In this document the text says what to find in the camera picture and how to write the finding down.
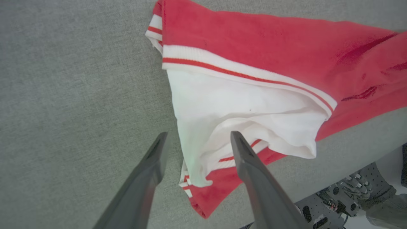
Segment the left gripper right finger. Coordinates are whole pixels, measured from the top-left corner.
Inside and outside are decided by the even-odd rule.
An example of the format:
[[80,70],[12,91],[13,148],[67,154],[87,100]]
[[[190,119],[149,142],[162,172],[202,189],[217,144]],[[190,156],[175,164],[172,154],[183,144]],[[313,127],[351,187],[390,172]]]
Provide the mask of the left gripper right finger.
[[232,131],[230,141],[237,174],[249,195],[256,229],[311,229],[243,135]]

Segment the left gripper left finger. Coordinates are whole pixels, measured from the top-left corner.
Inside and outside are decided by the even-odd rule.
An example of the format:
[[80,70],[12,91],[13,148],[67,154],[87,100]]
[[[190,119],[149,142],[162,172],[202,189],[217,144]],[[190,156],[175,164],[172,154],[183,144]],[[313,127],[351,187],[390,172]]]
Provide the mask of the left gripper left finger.
[[168,133],[157,135],[93,229],[147,229],[156,187],[164,178]]

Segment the red and white shirt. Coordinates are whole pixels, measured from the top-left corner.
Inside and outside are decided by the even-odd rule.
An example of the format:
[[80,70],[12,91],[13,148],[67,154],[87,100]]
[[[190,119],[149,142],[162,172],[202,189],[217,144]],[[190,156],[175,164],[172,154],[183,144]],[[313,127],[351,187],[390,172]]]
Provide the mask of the red and white shirt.
[[242,183],[232,131],[268,165],[407,107],[407,32],[157,0],[146,36],[171,87],[179,186],[204,219]]

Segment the grey fabric sofa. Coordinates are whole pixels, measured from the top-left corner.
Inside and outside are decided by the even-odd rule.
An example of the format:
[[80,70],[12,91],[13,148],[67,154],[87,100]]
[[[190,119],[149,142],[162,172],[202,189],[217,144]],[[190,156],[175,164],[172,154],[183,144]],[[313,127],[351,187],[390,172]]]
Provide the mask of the grey fabric sofa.
[[167,74],[146,38],[156,0],[0,0],[0,229],[92,229],[160,132],[148,229],[253,222],[244,184],[208,218],[178,186]]

